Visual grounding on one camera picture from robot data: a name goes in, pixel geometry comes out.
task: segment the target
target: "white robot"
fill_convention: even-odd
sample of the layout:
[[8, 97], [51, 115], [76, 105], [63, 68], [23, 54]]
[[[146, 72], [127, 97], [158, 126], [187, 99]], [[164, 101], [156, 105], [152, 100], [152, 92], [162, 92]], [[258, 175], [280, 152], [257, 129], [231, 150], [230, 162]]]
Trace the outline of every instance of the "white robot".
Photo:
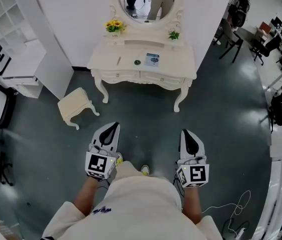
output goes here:
[[[116, 152], [119, 134], [118, 122], [109, 123], [94, 133], [85, 159], [85, 171], [89, 176], [100, 180], [110, 176], [119, 157]], [[206, 184], [209, 179], [209, 165], [206, 164], [201, 140], [192, 132], [182, 130], [179, 151], [177, 175], [182, 187], [200, 187]]]

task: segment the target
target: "white stool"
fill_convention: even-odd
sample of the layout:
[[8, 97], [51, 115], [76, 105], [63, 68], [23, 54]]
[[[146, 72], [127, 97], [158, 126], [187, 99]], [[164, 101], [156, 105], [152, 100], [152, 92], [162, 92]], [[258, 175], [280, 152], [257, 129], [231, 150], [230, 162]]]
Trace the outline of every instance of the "white stool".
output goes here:
[[92, 101], [89, 100], [85, 90], [82, 88], [78, 88], [65, 96], [57, 105], [65, 123], [68, 126], [76, 127], [77, 130], [79, 130], [80, 127], [76, 123], [71, 122], [71, 118], [80, 114], [84, 109], [90, 108], [95, 115], [100, 115], [100, 113], [95, 111]]

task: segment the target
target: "flower pot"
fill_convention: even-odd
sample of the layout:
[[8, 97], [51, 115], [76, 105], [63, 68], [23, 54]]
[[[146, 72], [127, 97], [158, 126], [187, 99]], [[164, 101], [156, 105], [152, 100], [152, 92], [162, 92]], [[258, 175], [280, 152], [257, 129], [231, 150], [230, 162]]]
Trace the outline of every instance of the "flower pot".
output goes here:
[[107, 32], [107, 38], [115, 39], [121, 36], [121, 31], [119, 32]]

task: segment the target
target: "white marker cube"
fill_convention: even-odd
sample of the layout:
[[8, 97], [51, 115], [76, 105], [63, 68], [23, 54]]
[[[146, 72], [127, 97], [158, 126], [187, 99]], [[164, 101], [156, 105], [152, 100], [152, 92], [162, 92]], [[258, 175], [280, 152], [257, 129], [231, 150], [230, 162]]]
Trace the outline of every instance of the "white marker cube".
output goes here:
[[209, 164], [181, 165], [177, 170], [183, 188], [200, 187], [209, 182]]
[[85, 171], [90, 176], [107, 179], [113, 171], [115, 164], [115, 157], [86, 152]]

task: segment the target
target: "vanity table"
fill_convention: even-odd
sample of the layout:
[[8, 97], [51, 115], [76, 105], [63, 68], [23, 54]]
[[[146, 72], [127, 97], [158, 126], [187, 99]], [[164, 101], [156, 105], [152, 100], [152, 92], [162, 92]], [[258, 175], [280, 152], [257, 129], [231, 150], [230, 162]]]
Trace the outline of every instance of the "vanity table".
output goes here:
[[[116, 84], [123, 81], [137, 84], [154, 84], [167, 90], [181, 89], [174, 103], [174, 112], [188, 94], [196, 79], [193, 49], [184, 42], [181, 28], [183, 0], [174, 0], [167, 16], [159, 21], [140, 23], [131, 19], [119, 0], [111, 6], [112, 19], [124, 22], [126, 31], [121, 36], [102, 40], [87, 65], [95, 85], [108, 103], [109, 95], [102, 81]], [[180, 33], [179, 40], [168, 39], [169, 33]], [[158, 56], [155, 66], [146, 63], [148, 56]]]

